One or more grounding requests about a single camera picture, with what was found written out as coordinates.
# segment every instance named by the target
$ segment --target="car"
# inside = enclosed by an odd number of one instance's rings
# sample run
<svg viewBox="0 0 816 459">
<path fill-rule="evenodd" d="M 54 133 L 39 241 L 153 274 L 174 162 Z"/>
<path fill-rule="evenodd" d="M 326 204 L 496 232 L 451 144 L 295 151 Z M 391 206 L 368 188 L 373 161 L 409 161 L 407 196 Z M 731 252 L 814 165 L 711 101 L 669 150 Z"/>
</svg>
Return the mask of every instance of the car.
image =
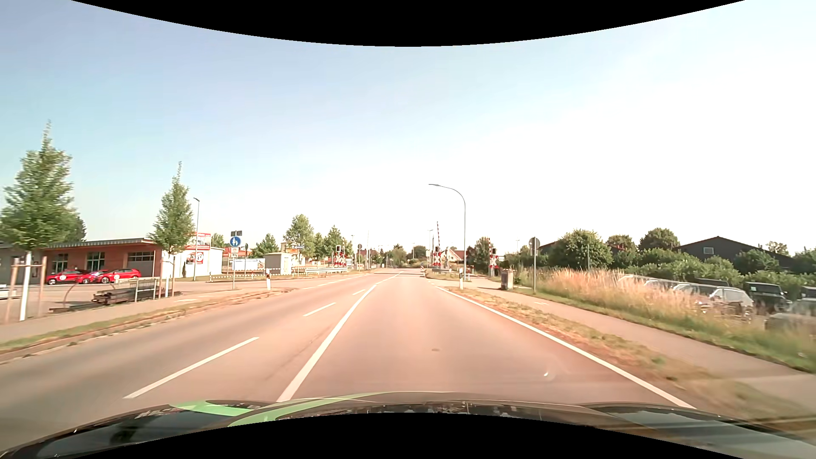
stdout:
<svg viewBox="0 0 816 459">
<path fill-rule="evenodd" d="M 50 274 L 46 277 L 48 285 L 56 283 L 74 283 L 77 282 L 77 277 L 88 274 L 87 270 L 62 270 L 59 273 Z"/>
<path fill-rule="evenodd" d="M 137 279 L 142 277 L 139 270 L 134 268 L 122 268 L 120 270 L 110 270 L 105 274 L 96 277 L 97 283 L 111 283 L 119 279 Z"/>
<path fill-rule="evenodd" d="M 96 270 L 77 277 L 77 283 L 94 283 L 102 274 L 109 273 L 110 270 Z"/>
</svg>

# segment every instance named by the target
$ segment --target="advertisement sign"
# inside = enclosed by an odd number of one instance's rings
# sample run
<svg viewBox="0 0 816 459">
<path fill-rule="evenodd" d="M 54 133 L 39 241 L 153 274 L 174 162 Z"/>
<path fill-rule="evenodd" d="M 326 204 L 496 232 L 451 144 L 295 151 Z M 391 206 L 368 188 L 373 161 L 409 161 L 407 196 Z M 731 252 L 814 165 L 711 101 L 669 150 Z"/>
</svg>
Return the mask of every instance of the advertisement sign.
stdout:
<svg viewBox="0 0 816 459">
<path fill-rule="evenodd" d="M 210 250 L 210 245 L 212 244 L 212 234 L 210 233 L 198 233 L 198 250 Z M 190 235 L 190 242 L 187 243 L 187 250 L 195 250 L 196 249 L 196 236 L 195 234 Z"/>
<path fill-rule="evenodd" d="M 196 265 L 203 265 L 204 252 L 191 252 L 189 255 L 187 255 L 187 264 L 191 265 L 193 263 L 193 259 L 196 261 Z"/>
</svg>

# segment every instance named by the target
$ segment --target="asphalt road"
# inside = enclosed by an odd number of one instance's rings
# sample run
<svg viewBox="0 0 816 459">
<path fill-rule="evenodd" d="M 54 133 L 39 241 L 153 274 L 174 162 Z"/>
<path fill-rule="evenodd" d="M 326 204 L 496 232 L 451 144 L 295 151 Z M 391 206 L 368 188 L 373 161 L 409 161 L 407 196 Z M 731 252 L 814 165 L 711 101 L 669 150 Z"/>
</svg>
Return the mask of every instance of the asphalt road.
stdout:
<svg viewBox="0 0 816 459">
<path fill-rule="evenodd" d="M 0 448 L 120 412 L 203 399 L 450 390 L 556 403 L 670 404 L 441 291 L 419 270 L 301 285 L 307 287 L 0 365 Z"/>
</svg>

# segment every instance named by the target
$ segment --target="road edge line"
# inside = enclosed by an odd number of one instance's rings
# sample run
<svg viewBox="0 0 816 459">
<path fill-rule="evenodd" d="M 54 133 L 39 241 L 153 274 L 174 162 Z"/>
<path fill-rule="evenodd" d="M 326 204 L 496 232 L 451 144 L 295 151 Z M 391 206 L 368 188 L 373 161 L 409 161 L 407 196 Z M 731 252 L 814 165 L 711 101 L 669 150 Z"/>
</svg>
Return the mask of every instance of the road edge line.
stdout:
<svg viewBox="0 0 816 459">
<path fill-rule="evenodd" d="M 465 300 L 467 302 L 473 303 L 474 305 L 477 305 L 477 306 L 480 306 L 480 307 L 482 307 L 482 308 L 484 308 L 486 310 L 489 310 L 490 312 L 492 312 L 494 314 L 497 314 L 497 315 L 499 315 L 501 317 L 504 317 L 505 319 L 508 319 L 508 320 L 511 320 L 511 321 L 513 321 L 515 323 L 518 323 L 522 327 L 528 328 L 528 329 L 532 330 L 533 332 L 538 333 L 541 336 L 549 338 L 550 340 L 555 341 L 556 343 L 558 343 L 560 345 L 563 345 L 565 348 L 567 348 L 569 350 L 572 350 L 572 351 L 574 351 L 574 352 L 576 352 L 578 354 L 581 354 L 582 356 L 586 357 L 587 359 L 590 359 L 591 361 L 593 361 L 595 363 L 598 363 L 599 365 L 601 365 L 603 367 L 606 367 L 609 370 L 612 370 L 613 372 L 618 373 L 620 376 L 625 377 L 629 381 L 634 382 L 635 384 L 643 387 L 644 389 L 647 389 L 648 391 L 663 397 L 664 399 L 674 403 L 675 405 L 677 405 L 679 407 L 696 409 L 692 405 L 688 404 L 687 402 L 684 402 L 683 400 L 678 399 L 674 395 L 669 394 L 668 392 L 666 392 L 663 389 L 660 389 L 659 387 L 656 387 L 656 386 L 651 385 L 650 383 L 648 383 L 646 381 L 643 381 L 642 379 L 640 379 L 639 377 L 636 377 L 635 375 L 631 374 L 630 372 L 627 372 L 627 371 L 625 371 L 625 370 L 623 370 L 621 368 L 618 368 L 618 367 L 614 366 L 612 363 L 609 363 L 609 362 L 605 361 L 604 359 L 601 359 L 601 358 L 599 358 L 599 357 L 597 357 L 595 355 L 592 355 L 592 354 L 588 353 L 587 351 L 585 351 L 583 349 L 580 349 L 579 347 L 571 345 L 570 343 L 568 343 L 566 341 L 563 341 L 560 338 L 557 338 L 557 337 L 555 337 L 553 335 L 550 335 L 549 333 L 546 333 L 546 332 L 544 332 L 542 330 L 539 330 L 538 328 L 533 327 L 532 325 L 529 325 L 528 323 L 523 323 L 521 320 L 510 317 L 507 314 L 500 313 L 497 310 L 494 310 L 493 308 L 490 308 L 489 306 L 485 306 L 482 303 L 479 303 L 478 301 L 474 301 L 474 300 L 471 300 L 470 298 L 466 298 L 464 296 L 457 295 L 457 294 L 455 294 L 455 293 L 453 293 L 453 292 L 451 292 L 449 290 L 446 290 L 446 289 L 444 289 L 442 287 L 437 286 L 437 288 L 442 290 L 445 293 L 449 293 L 449 294 L 451 294 L 453 296 L 456 296 L 457 298 L 461 298 L 461 299 L 463 299 L 463 300 Z"/>
<path fill-rule="evenodd" d="M 309 360 L 306 361 L 306 364 L 300 369 L 298 374 L 295 375 L 295 377 L 292 379 L 289 385 L 286 386 L 283 392 L 281 392 L 281 395 L 276 400 L 277 403 L 286 402 L 292 399 L 292 396 L 295 395 L 295 392 L 300 388 L 300 385 L 303 384 L 303 382 L 306 380 L 306 377 L 312 371 L 312 368 L 314 368 L 314 366 L 317 364 L 317 361 L 320 360 L 320 357 L 322 357 L 323 353 L 326 352 L 326 349 L 328 349 L 329 344 L 331 344 L 331 342 L 335 339 L 335 336 L 337 336 L 337 333 L 346 323 L 348 318 L 351 317 L 352 312 L 354 312 L 357 306 L 360 305 L 360 303 L 366 299 L 366 296 L 368 296 L 368 294 L 371 293 L 371 291 L 374 290 L 375 287 L 377 287 L 377 284 L 372 285 L 371 288 L 369 288 L 367 292 L 363 293 L 362 296 L 360 296 L 360 298 L 354 303 L 354 305 L 348 309 L 343 318 L 337 323 L 337 325 L 335 325 L 335 328 L 331 331 L 331 333 L 329 333 L 329 336 L 327 336 L 326 339 L 323 340 L 323 342 L 320 344 L 320 347 L 318 347 L 317 350 L 314 351 L 314 354 L 312 354 L 312 357 L 309 357 Z"/>
</svg>

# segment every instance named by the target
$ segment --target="lamp post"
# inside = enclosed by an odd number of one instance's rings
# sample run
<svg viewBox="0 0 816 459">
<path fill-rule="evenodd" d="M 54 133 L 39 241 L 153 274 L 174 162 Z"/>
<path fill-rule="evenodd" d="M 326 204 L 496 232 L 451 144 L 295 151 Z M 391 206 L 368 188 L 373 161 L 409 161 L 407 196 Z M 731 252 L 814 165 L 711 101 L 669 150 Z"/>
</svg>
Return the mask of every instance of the lamp post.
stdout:
<svg viewBox="0 0 816 459">
<path fill-rule="evenodd" d="M 464 269 L 463 269 L 463 272 L 462 272 L 463 277 L 459 278 L 459 288 L 464 288 L 464 276 L 468 275 L 468 236 L 466 235 L 466 231 L 468 229 L 468 205 L 464 200 L 464 196 L 462 196 L 462 194 L 458 190 L 453 189 L 453 188 L 451 188 L 449 186 L 438 185 L 438 184 L 435 184 L 435 183 L 429 183 L 428 185 L 438 186 L 440 188 L 452 189 L 453 191 L 456 191 L 456 193 L 458 193 L 459 196 L 462 198 L 462 210 L 463 210 L 463 224 L 462 224 L 462 240 L 463 240 L 462 244 L 463 244 L 463 247 L 462 247 L 462 249 L 464 250 L 464 252 L 462 254 L 462 266 L 464 267 Z"/>
<path fill-rule="evenodd" d="M 193 280 L 196 280 L 196 266 L 198 266 L 198 217 L 201 215 L 202 202 L 198 198 L 196 200 L 196 251 L 193 254 Z"/>
</svg>

